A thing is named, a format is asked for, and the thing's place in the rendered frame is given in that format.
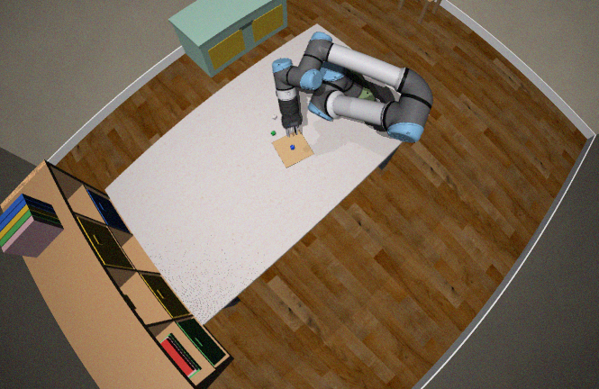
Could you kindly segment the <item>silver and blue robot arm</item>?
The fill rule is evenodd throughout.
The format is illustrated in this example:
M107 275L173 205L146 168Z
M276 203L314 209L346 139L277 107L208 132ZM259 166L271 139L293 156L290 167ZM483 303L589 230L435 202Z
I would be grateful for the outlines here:
M310 112L327 121L341 114L383 125L390 137L404 142L421 138L433 104L429 85L413 70L335 44L324 32L313 34L298 67L291 59L283 58L275 60L272 69L276 90L295 86L314 90L308 105ZM349 70L392 86L401 94L399 101L385 104L359 98L362 81Z

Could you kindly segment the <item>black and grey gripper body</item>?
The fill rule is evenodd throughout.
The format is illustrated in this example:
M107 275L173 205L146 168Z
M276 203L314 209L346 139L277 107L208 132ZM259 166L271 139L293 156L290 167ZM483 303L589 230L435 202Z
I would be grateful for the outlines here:
M276 91L279 110L282 114L281 121L284 129L292 128L302 124L299 115L299 105L296 88L287 91Z

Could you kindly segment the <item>tan flat mat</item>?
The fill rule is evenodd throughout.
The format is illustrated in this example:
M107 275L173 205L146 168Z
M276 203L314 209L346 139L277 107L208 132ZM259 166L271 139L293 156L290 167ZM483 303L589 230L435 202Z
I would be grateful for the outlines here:
M290 137L287 137L286 135L285 137L272 142L286 167L290 167L314 154L303 134L300 130L297 131L298 135L296 135L295 132L292 132L289 134ZM295 149L291 150L291 145L294 145Z

